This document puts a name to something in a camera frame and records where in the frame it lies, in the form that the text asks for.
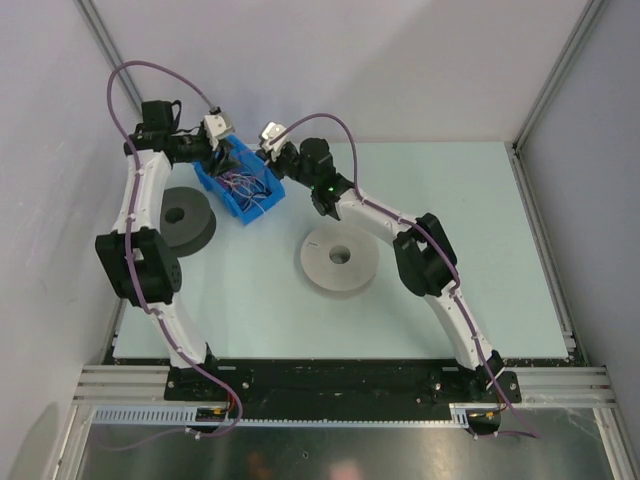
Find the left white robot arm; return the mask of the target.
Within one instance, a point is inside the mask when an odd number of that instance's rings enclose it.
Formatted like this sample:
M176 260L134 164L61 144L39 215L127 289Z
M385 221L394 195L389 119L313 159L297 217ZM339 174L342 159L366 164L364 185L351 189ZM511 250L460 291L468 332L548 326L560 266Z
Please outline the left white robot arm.
M234 131L228 115L213 108L193 132L179 127L178 101L149 101L143 120L126 135L128 165L120 213L95 249L116 295L148 315L160 332L176 368L192 368L186 387L197 398L214 397L221 376L205 363L207 342L184 307L179 292L182 270L177 255L160 232L167 180L177 163L203 162L213 174L236 165L231 157Z

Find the blue plastic bin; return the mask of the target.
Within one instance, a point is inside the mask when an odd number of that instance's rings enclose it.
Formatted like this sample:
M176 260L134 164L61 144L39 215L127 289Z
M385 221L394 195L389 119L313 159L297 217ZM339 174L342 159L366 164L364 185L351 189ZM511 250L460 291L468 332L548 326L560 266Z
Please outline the blue plastic bin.
M230 136L232 155L240 162L233 170L212 177L196 163L194 170L204 189L217 196L229 213L248 225L285 197L278 180L256 153L236 136Z

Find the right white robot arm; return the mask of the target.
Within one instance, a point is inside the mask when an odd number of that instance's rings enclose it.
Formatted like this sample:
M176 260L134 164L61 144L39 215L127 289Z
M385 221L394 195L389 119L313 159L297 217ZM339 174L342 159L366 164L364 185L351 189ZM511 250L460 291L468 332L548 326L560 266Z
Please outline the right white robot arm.
M273 139L263 135L257 156L277 178L307 187L320 215L359 227L390 245L402 284L426 300L453 346L457 364L468 370L461 376L463 393L484 401L496 391L504 362L469 312L456 254L435 215L410 217L376 203L337 171L329 144L321 138L295 146L283 134Z

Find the light grey cable spool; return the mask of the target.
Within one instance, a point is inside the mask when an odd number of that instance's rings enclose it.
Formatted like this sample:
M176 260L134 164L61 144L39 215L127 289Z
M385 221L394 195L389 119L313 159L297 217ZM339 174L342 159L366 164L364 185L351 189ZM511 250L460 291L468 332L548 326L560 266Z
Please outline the light grey cable spool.
M348 299L364 293L379 268L376 239L350 225L320 226L303 240L299 259L310 285L331 299Z

